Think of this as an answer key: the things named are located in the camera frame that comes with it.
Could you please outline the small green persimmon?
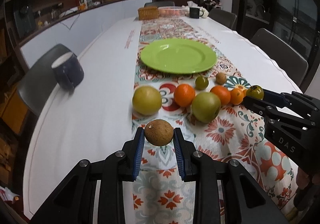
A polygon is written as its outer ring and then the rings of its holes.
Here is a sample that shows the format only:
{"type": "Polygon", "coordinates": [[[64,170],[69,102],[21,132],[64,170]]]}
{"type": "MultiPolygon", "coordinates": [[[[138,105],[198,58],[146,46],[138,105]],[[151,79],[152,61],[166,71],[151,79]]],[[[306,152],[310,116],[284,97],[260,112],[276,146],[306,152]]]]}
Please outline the small green persimmon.
{"type": "Polygon", "coordinates": [[[246,91],[246,97],[253,97],[255,99],[263,100],[264,90],[259,85],[253,85],[246,91]]]}

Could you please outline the small orange mandarin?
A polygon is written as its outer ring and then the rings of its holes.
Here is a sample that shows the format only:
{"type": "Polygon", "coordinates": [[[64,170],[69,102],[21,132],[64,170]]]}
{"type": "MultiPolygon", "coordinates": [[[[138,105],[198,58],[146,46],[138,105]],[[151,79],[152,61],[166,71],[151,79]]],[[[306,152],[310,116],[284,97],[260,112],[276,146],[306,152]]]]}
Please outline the small orange mandarin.
{"type": "Polygon", "coordinates": [[[239,105],[242,103],[243,99],[244,99],[244,93],[241,89],[239,88],[234,88],[232,91],[230,91],[230,95],[231,95],[231,100],[230,102],[233,105],[239,105]]]}

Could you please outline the large orange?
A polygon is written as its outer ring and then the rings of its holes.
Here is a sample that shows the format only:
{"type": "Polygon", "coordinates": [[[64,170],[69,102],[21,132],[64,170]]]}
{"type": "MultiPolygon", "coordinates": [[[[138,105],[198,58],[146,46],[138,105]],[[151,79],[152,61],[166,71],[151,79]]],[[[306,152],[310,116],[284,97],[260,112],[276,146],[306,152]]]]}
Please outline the large orange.
{"type": "Polygon", "coordinates": [[[221,85],[217,85],[211,88],[210,92],[219,97],[221,105],[227,105],[231,101],[231,93],[227,88],[221,85]]]}

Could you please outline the brown round longan fruit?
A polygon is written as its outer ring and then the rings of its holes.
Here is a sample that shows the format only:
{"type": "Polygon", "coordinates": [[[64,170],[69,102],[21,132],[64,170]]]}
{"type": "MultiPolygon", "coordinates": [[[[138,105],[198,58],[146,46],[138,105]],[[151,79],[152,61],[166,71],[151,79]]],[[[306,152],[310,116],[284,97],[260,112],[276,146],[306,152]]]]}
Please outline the brown round longan fruit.
{"type": "Polygon", "coordinates": [[[162,119],[150,121],[144,128],[146,140],[157,147],[169,144],[173,135],[174,129],[171,124],[162,119]]]}

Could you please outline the green apple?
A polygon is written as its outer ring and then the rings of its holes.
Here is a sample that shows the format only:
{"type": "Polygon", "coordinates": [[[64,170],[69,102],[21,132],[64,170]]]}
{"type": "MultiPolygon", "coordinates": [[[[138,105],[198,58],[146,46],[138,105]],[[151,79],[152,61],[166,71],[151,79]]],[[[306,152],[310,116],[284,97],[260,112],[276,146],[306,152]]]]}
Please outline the green apple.
{"type": "Polygon", "coordinates": [[[210,123],[219,114],[221,101],[212,92],[201,92],[193,99],[191,110],[198,121],[210,123]]]}

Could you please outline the small green tomato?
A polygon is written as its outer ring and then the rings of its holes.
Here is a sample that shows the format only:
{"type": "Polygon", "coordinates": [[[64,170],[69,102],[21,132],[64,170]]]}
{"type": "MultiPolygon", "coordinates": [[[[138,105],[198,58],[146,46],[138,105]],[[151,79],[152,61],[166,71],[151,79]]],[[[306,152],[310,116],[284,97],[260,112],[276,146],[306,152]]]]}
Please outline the small green tomato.
{"type": "Polygon", "coordinates": [[[204,76],[198,76],[195,80],[195,88],[197,90],[205,90],[209,85],[208,78],[204,76]]]}

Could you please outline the orange tangerine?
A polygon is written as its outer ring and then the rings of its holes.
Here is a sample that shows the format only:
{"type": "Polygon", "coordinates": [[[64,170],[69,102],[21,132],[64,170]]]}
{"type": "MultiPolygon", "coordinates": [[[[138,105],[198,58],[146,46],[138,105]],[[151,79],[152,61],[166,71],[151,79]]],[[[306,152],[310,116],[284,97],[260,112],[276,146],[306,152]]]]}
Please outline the orange tangerine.
{"type": "Polygon", "coordinates": [[[195,90],[189,84],[180,84],[174,91],[174,101],[180,107],[188,107],[195,98],[195,90]]]}

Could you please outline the grey chair right near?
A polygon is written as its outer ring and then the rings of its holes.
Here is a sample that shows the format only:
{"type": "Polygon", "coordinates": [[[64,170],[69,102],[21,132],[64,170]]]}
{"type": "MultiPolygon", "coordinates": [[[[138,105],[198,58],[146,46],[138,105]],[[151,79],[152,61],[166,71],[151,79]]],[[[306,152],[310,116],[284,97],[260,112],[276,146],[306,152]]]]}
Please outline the grey chair right near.
{"type": "Polygon", "coordinates": [[[265,28],[257,30],[251,43],[257,45],[272,60],[276,61],[278,66],[300,86],[309,67],[301,54],[265,28]]]}

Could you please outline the grey chair right far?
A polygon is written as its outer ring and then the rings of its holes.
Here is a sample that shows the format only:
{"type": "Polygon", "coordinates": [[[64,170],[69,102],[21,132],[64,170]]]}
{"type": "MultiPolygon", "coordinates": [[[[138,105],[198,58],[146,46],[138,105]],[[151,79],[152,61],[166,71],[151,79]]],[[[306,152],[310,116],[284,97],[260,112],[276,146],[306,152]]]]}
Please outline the grey chair right far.
{"type": "Polygon", "coordinates": [[[236,27],[237,15],[232,12],[227,12],[219,8],[213,8],[209,12],[208,17],[231,30],[234,30],[236,27]]]}

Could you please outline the lime green plate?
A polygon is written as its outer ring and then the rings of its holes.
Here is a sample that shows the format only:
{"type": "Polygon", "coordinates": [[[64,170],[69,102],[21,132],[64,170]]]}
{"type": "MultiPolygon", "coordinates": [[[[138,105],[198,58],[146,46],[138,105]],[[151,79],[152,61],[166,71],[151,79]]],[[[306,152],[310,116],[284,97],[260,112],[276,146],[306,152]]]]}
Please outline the lime green plate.
{"type": "Polygon", "coordinates": [[[190,39],[156,40],[140,52],[148,67],[165,73],[193,74],[211,69],[217,62],[216,52],[207,45],[190,39]]]}

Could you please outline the dark blue mug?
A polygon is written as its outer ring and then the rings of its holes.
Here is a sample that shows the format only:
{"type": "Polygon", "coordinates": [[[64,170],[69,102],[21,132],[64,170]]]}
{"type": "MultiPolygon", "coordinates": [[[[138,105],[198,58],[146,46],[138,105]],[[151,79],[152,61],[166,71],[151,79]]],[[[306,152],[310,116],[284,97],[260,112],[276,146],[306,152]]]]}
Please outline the dark blue mug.
{"type": "Polygon", "coordinates": [[[67,52],[51,65],[57,83],[65,91],[73,92],[84,79],[84,70],[73,52],[67,52]]]}

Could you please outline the black mug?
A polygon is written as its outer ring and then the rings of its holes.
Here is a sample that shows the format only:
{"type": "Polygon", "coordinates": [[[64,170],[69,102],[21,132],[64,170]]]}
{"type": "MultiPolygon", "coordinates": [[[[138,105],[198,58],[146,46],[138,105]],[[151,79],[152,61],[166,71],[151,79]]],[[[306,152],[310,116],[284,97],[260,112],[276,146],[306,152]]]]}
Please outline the black mug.
{"type": "Polygon", "coordinates": [[[189,8],[189,17],[193,19],[199,19],[204,15],[204,12],[198,7],[189,8]]]}

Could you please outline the white crumpled cloth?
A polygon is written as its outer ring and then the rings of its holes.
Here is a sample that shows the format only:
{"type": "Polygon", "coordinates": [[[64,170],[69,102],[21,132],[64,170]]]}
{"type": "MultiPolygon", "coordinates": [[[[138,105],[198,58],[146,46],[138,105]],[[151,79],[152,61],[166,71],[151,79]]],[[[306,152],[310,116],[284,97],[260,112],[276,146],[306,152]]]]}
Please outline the white crumpled cloth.
{"type": "Polygon", "coordinates": [[[209,12],[204,7],[198,6],[193,1],[188,1],[187,5],[188,5],[188,7],[186,8],[187,15],[190,18],[199,19],[199,18],[207,18],[208,17],[209,12]]]}

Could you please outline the grey chair table end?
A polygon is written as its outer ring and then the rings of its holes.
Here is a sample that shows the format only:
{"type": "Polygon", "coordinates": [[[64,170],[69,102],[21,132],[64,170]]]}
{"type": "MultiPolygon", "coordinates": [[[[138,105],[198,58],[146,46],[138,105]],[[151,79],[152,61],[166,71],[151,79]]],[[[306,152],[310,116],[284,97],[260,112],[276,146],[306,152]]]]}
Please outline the grey chair table end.
{"type": "Polygon", "coordinates": [[[156,1],[156,2],[147,2],[144,7],[171,7],[175,6],[173,1],[156,1]]]}

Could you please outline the woven wicker basket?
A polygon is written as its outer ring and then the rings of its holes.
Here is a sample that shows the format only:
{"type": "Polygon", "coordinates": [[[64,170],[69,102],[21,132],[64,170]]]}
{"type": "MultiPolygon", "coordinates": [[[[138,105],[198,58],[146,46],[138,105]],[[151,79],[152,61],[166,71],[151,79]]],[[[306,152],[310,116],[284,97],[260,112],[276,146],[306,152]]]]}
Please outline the woven wicker basket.
{"type": "Polygon", "coordinates": [[[138,9],[139,20],[152,20],[159,17],[159,10],[156,6],[141,7],[138,9]]]}

